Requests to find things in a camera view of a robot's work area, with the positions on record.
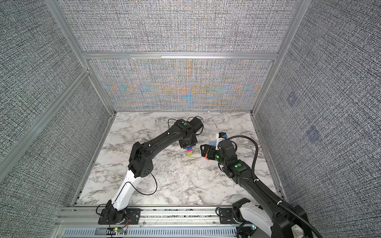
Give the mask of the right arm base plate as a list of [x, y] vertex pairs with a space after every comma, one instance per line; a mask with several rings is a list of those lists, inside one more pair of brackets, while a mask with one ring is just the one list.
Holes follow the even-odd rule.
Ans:
[[240, 222], [237, 221], [237, 219], [234, 216], [233, 208], [217, 207], [215, 209], [215, 213], [219, 218], [220, 224], [223, 224], [223, 225], [240, 224]]

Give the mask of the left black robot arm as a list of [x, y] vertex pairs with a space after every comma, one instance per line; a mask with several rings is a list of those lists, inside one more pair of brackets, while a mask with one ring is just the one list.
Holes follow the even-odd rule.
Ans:
[[196, 116], [187, 120], [179, 119], [164, 133], [156, 138], [140, 143], [136, 142], [131, 150], [127, 174], [116, 195], [110, 199], [105, 208], [98, 213], [99, 225], [120, 224], [127, 219], [127, 207], [136, 191], [144, 196], [155, 192], [143, 193], [137, 189], [142, 178], [152, 175], [153, 159], [161, 151], [176, 141], [181, 149], [188, 150], [197, 144], [197, 136], [203, 132], [203, 118]]

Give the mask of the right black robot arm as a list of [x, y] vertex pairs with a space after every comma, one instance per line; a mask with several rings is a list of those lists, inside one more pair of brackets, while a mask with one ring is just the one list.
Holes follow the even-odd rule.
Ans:
[[215, 146], [200, 146], [201, 155], [222, 165], [222, 171], [236, 184], [244, 188], [262, 207], [256, 211], [244, 202], [238, 207], [244, 221], [251, 222], [271, 238], [296, 238], [301, 230], [303, 238], [321, 234], [308, 221], [306, 212], [300, 206], [292, 206], [270, 190], [245, 162], [238, 159], [233, 142], [222, 140]]

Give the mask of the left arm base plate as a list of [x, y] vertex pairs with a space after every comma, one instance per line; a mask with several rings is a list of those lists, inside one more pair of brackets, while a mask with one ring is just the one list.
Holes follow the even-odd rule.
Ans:
[[141, 209], [125, 208], [120, 211], [114, 207], [105, 208], [101, 211], [98, 225], [137, 225], [140, 219]]

